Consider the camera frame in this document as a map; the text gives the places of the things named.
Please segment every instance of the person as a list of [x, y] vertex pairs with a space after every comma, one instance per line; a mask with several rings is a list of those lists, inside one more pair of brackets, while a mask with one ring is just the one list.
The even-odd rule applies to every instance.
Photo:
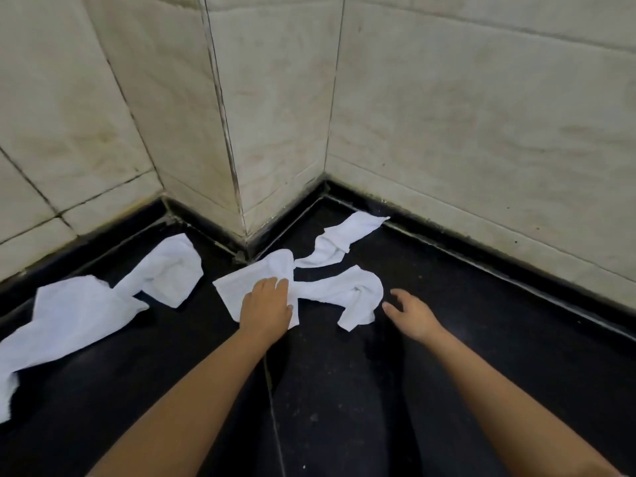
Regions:
[[[183, 377], [115, 442], [91, 477], [191, 477], [210, 450], [243, 383], [287, 331], [289, 282], [261, 280], [243, 299], [239, 329]], [[426, 346], [515, 476], [616, 477], [586, 441], [441, 326], [403, 289], [402, 306], [382, 308], [406, 336]]]

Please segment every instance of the black baseboard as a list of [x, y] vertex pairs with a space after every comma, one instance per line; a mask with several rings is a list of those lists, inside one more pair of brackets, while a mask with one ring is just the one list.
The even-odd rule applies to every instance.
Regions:
[[164, 203], [162, 200], [156, 200], [105, 230], [79, 238], [67, 248], [44, 258], [19, 276], [4, 281], [0, 284], [0, 315], [7, 314], [32, 298], [39, 286], [68, 277], [108, 250], [148, 228], [166, 216], [166, 205], [179, 220], [227, 248], [235, 255], [237, 261], [249, 263], [258, 259], [275, 240], [302, 218], [310, 207], [319, 203], [329, 203], [328, 201], [343, 203], [371, 214], [391, 216], [392, 224], [418, 239], [433, 243], [445, 251], [531, 287], [568, 306], [596, 315], [600, 320], [605, 320], [619, 329], [636, 333], [636, 314], [631, 308], [625, 308], [577, 288], [566, 281], [528, 267], [521, 261], [333, 181], [319, 181], [305, 197], [249, 241], [238, 239], [177, 201], [166, 199]]

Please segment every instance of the black tile floor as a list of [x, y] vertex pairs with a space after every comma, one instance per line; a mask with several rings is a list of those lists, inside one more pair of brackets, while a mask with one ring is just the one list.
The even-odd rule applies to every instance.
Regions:
[[[349, 214], [322, 200], [271, 250], [306, 256], [323, 228]], [[160, 240], [181, 231], [157, 226], [88, 272], [114, 284]], [[205, 276], [179, 309], [145, 298], [151, 308], [121, 331], [20, 372], [13, 418], [0, 425], [1, 475], [83, 476], [237, 328], [212, 281], [238, 266], [199, 233], [186, 232]], [[396, 286], [420, 296], [455, 335], [624, 473], [636, 474], [636, 344], [384, 227], [355, 243], [342, 263], [296, 270], [295, 278], [320, 279], [353, 264], [375, 272], [387, 297]], [[260, 365], [200, 475], [505, 475], [441, 367], [381, 310], [375, 323], [348, 333], [336, 325], [342, 312], [336, 306], [299, 305], [300, 326], [266, 357], [272, 407]], [[0, 323], [0, 338], [29, 313]]]

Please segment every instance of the person's right arm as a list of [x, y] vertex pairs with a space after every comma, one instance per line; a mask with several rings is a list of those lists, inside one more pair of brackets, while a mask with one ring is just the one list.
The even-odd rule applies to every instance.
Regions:
[[430, 308], [403, 289], [399, 311], [384, 312], [424, 344], [449, 372], [507, 469], [515, 476], [617, 477], [620, 473], [570, 427], [441, 326]]

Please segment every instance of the folded white cloth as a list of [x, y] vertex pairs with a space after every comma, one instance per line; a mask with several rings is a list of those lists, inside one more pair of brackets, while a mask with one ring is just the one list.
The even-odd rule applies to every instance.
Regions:
[[177, 234], [161, 241], [114, 289], [124, 296], [143, 291], [160, 303], [176, 308], [189, 296], [201, 276], [201, 256], [185, 234]]
[[16, 371], [57, 360], [126, 326], [148, 307], [94, 276], [38, 288], [33, 319], [0, 342], [0, 422], [11, 418]]
[[298, 298], [343, 306], [345, 310], [338, 320], [338, 326], [347, 331], [359, 324], [372, 323], [375, 320], [373, 310], [384, 295], [380, 278], [360, 266], [352, 266], [331, 278], [313, 282], [296, 281], [290, 290]]
[[16, 371], [57, 360], [123, 328], [148, 308], [132, 297], [140, 291], [176, 308], [202, 275], [200, 256], [179, 234], [160, 242], [112, 289], [94, 276], [38, 288], [32, 320], [0, 342], [0, 422], [11, 418]]
[[[272, 277], [287, 279], [290, 284], [294, 280], [294, 255], [289, 249], [278, 249], [260, 261], [213, 281], [212, 284], [221, 295], [232, 319], [238, 322], [243, 297], [259, 280]], [[288, 293], [287, 304], [294, 305], [290, 321], [290, 328], [293, 328], [298, 324], [298, 298], [293, 296], [291, 290]]]
[[388, 217], [372, 216], [367, 212], [354, 212], [338, 226], [325, 228], [324, 234], [315, 240], [314, 252], [310, 256], [297, 259], [294, 264], [297, 268], [320, 268], [339, 263], [349, 252], [351, 243], [372, 233], [387, 219]]

